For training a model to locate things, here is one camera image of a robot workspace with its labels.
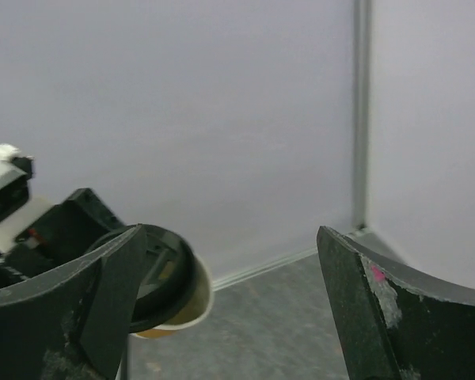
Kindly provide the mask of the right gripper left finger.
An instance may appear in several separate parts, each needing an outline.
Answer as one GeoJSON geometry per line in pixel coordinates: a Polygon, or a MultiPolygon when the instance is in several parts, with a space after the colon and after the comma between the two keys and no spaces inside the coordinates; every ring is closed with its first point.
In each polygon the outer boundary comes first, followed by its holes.
{"type": "Polygon", "coordinates": [[[144,226],[0,289],[0,379],[114,379],[146,256],[144,226]]]}

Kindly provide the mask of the single brown paper cup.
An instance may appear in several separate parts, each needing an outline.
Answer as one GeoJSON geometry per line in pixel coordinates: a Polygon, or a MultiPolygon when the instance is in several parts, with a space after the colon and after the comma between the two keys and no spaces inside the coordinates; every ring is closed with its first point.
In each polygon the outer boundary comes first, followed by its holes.
{"type": "Polygon", "coordinates": [[[170,336],[198,325],[208,316],[215,300],[211,271],[199,256],[195,255],[195,260],[196,288],[187,304],[163,324],[152,329],[132,333],[132,336],[137,336],[140,339],[157,339],[170,336]]]}

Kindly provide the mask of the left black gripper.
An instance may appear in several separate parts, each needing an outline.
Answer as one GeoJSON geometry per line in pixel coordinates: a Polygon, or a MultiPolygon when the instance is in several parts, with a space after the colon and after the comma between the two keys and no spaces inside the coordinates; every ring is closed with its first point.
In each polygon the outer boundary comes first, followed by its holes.
{"type": "Polygon", "coordinates": [[[90,188],[60,204],[29,200],[0,222],[0,289],[75,260],[124,223],[90,188]]]}

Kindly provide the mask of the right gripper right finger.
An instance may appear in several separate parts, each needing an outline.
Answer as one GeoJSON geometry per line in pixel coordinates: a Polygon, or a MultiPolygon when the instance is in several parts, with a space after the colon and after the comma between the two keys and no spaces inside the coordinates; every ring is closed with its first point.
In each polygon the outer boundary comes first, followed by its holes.
{"type": "Polygon", "coordinates": [[[322,226],[317,250],[351,379],[475,379],[475,289],[322,226]]]}

